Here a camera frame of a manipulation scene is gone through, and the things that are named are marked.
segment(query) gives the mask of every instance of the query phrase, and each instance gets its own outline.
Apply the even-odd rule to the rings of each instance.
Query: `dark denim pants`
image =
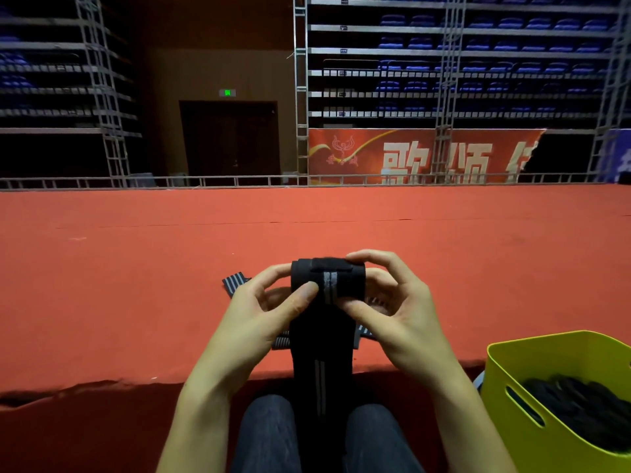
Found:
[[[382,405],[357,407],[348,416],[348,473],[425,473],[392,414]],[[241,421],[230,473],[300,473],[292,405],[279,395],[257,398]]]

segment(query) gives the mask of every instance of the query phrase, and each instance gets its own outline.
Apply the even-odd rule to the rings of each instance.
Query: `forearm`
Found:
[[[230,401],[213,386],[182,388],[156,473],[224,473]]]
[[[517,473],[482,399],[459,365],[432,397],[452,473]]]

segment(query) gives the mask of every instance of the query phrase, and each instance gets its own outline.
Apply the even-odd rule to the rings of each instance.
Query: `door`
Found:
[[[180,101],[186,159],[191,176],[280,174],[275,102]],[[207,180],[233,185],[233,179]],[[240,178],[240,185],[267,185],[267,178]]]

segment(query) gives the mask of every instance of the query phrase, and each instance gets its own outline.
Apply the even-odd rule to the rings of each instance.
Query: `yellow-green basket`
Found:
[[[491,344],[487,352],[482,399],[519,473],[631,472],[631,455],[610,453],[583,440],[519,383],[563,374],[600,382],[631,401],[631,347],[582,330]]]

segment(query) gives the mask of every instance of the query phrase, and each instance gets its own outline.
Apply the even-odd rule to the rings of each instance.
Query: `metal railing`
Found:
[[[587,173],[455,174],[437,183],[435,174],[283,174],[273,176],[147,176],[0,178],[0,191],[121,189],[261,189],[280,187],[404,187],[594,184]]]

